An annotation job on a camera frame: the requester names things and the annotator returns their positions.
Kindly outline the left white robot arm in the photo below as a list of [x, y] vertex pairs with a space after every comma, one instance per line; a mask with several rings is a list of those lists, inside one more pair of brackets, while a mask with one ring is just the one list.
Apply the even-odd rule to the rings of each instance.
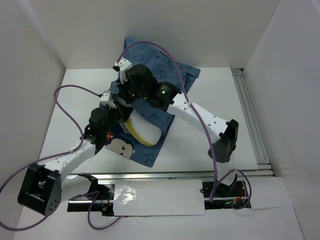
[[80, 173], [72, 179], [67, 177], [105, 146], [107, 134], [115, 125], [128, 120], [133, 110], [120, 104], [116, 108], [92, 110], [79, 147], [43, 165], [32, 164], [25, 173], [17, 202], [49, 217], [61, 202], [80, 195], [92, 200], [99, 192], [108, 192], [107, 187], [100, 185], [98, 179], [88, 173]]

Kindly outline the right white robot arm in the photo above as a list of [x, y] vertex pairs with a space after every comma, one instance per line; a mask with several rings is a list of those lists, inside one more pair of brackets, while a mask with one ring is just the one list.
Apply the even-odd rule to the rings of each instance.
[[142, 99], [150, 106], [178, 117], [199, 131], [209, 142], [208, 155], [213, 160], [213, 170], [217, 164], [227, 164], [236, 149], [239, 123], [218, 118], [201, 106], [190, 101], [180, 88], [169, 82], [159, 83], [151, 70], [143, 64], [132, 65], [127, 60], [116, 63], [116, 81], [120, 96], [127, 104]]

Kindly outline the white pillow yellow trim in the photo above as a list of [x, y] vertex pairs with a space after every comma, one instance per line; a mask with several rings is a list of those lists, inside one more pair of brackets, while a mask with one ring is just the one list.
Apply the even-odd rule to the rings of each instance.
[[120, 123], [120, 126], [125, 134], [131, 134], [139, 143], [147, 147], [155, 146], [163, 134], [159, 127], [150, 123], [135, 109], [124, 123]]

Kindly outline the blue cartoon print pillowcase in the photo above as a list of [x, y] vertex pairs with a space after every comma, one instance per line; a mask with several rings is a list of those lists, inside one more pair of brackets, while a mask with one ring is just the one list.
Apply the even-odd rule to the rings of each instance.
[[107, 148], [147, 167], [152, 167], [164, 143], [174, 116], [167, 113], [176, 94], [188, 92], [200, 69], [174, 63], [151, 45], [126, 37], [122, 60], [132, 65], [120, 73], [125, 82], [113, 81], [109, 90], [120, 106], [133, 111], [124, 122], [106, 134]]

